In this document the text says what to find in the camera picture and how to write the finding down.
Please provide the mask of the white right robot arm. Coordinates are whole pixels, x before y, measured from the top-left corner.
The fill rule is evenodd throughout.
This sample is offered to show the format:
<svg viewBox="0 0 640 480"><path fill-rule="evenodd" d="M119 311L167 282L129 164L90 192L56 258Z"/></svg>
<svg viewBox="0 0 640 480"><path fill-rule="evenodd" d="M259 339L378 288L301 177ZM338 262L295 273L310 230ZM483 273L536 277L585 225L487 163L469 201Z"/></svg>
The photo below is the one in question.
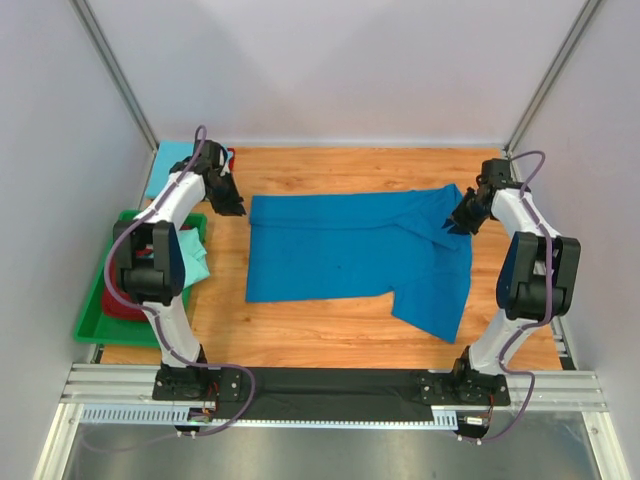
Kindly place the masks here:
<svg viewBox="0 0 640 480"><path fill-rule="evenodd" d="M497 399L506 390L506 375L515 352L539 328L566 314L571 306L580 242L560 234L534 204L526 181L516 181L507 159L482 163L476 186L444 223L451 234L477 234L495 220L510 245L496 283L498 311L489 326L456 359L450 390L470 404Z"/></svg>

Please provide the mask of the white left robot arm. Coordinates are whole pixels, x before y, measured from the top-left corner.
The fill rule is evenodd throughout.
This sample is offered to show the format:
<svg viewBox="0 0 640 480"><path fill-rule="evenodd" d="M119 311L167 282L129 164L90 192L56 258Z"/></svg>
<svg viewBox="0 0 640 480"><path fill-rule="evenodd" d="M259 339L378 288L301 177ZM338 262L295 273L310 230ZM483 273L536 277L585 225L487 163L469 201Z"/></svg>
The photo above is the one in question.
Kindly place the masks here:
<svg viewBox="0 0 640 480"><path fill-rule="evenodd" d="M113 227L105 260L105 286L121 304L145 314L161 346L152 397L160 401L212 401L221 373L208 366L186 315L186 267L178 233L192 209L211 203L222 216L246 213L232 174L232 155L206 139L170 169L159 195L130 221Z"/></svg>

